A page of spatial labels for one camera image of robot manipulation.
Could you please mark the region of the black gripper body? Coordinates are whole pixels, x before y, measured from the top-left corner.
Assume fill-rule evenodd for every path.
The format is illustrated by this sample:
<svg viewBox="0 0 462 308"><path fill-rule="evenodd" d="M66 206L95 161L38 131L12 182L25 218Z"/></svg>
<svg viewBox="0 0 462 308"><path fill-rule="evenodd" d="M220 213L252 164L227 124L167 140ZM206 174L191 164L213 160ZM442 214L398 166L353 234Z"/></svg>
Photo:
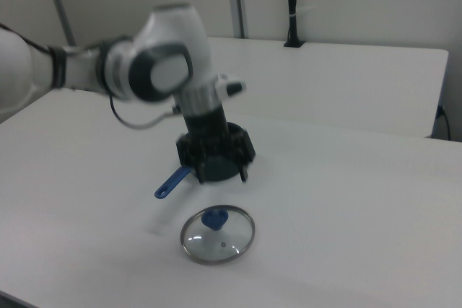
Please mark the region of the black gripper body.
<svg viewBox="0 0 462 308"><path fill-rule="evenodd" d="M235 123L227 124L227 132L208 138L187 133L177 143L181 165L196 177L195 165L204 163L206 178L240 177L239 164L252 163L256 151L248 132Z"/></svg>

